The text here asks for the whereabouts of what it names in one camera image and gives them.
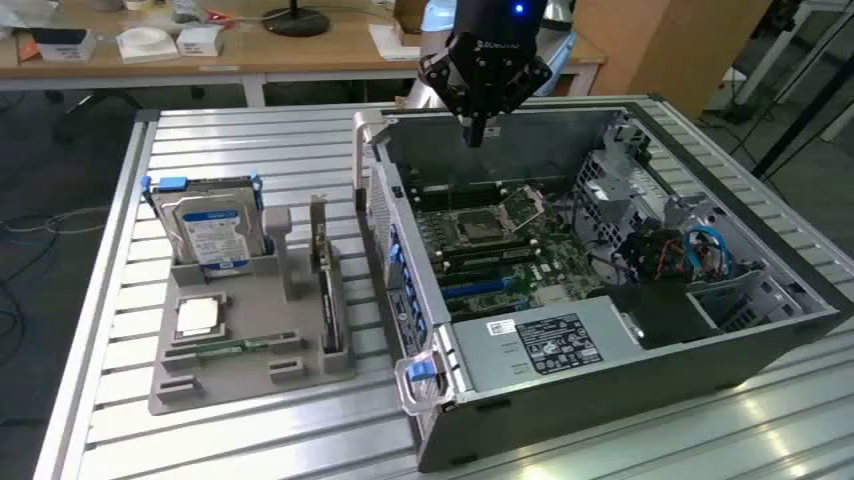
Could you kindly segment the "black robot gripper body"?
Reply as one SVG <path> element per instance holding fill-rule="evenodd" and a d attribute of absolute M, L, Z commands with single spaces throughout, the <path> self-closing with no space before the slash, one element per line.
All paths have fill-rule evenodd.
<path fill-rule="evenodd" d="M 543 13 L 541 1 L 501 0 L 456 3 L 453 29 L 447 49 L 459 76 L 468 87 L 472 118 L 475 70 L 491 60 L 531 59 L 539 56 L 536 35 Z"/>

